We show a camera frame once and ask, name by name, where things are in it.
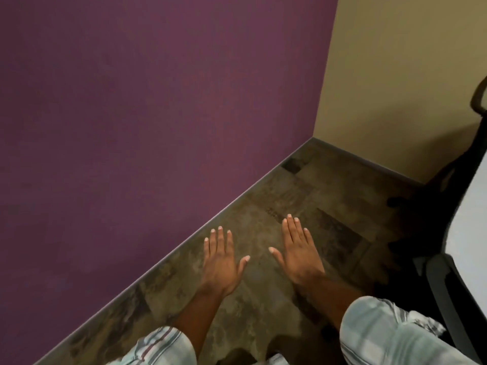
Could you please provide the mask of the black office chair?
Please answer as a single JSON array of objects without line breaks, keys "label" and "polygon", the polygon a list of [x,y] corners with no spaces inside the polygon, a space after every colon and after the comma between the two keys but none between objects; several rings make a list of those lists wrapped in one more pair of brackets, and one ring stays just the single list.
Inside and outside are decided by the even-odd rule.
[{"label": "black office chair", "polygon": [[400,307],[439,321],[447,330],[441,335],[447,344],[480,365],[487,365],[487,317],[446,246],[454,215],[487,153],[487,108],[482,105],[486,91],[487,76],[471,98],[470,106],[481,120],[469,148],[411,198],[387,200],[388,207],[418,212],[422,224],[418,232],[388,243],[389,250],[406,266],[382,290]]}]

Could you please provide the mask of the person's left hand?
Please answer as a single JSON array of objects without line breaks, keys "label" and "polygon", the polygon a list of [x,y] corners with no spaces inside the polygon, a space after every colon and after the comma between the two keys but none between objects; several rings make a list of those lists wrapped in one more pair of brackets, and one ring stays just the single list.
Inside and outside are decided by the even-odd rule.
[{"label": "person's left hand", "polygon": [[235,258],[233,235],[230,230],[225,231],[225,250],[224,256],[217,254],[217,229],[210,231],[210,258],[203,262],[203,275],[201,286],[212,286],[225,291],[226,297],[234,292],[242,280],[242,276],[237,275],[237,265],[240,262]]}]

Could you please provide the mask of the person's right hand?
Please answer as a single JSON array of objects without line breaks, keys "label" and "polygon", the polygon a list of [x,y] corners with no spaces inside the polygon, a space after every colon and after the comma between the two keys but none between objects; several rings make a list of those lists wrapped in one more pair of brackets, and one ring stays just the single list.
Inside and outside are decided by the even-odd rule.
[{"label": "person's right hand", "polygon": [[306,278],[313,274],[324,273],[324,266],[317,251],[317,255],[309,255],[304,249],[305,237],[301,221],[297,217],[296,221],[300,222],[300,246],[287,246],[287,216],[282,220],[282,242],[283,251],[280,251],[285,260],[286,267],[282,268],[286,276],[293,284],[302,283]]}]

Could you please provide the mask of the person's right forearm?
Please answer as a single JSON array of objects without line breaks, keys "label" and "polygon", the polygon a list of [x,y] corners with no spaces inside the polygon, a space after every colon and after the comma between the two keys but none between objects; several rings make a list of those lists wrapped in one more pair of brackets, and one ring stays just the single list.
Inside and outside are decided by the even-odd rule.
[{"label": "person's right forearm", "polygon": [[296,285],[300,293],[337,331],[340,331],[344,315],[350,305],[365,296],[356,288],[342,281],[333,280],[324,273],[313,274]]}]

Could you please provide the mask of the striped light shirt sleeve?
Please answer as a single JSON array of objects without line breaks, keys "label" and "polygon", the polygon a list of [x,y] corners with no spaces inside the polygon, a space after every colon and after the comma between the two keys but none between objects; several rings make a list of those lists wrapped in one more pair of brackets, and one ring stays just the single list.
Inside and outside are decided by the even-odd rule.
[{"label": "striped light shirt sleeve", "polygon": [[124,356],[106,365],[197,365],[197,358],[182,331],[164,326],[140,338]]},{"label": "striped light shirt sleeve", "polygon": [[353,301],[339,341],[348,365],[478,365],[440,337],[435,319],[372,296]]}]

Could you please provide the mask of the person's left forearm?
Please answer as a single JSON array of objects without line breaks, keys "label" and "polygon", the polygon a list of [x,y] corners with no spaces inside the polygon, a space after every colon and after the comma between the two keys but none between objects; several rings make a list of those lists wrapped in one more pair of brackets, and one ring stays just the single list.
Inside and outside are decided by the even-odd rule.
[{"label": "person's left forearm", "polygon": [[200,356],[210,326],[225,297],[224,290],[202,286],[171,324],[189,339],[196,359]]}]

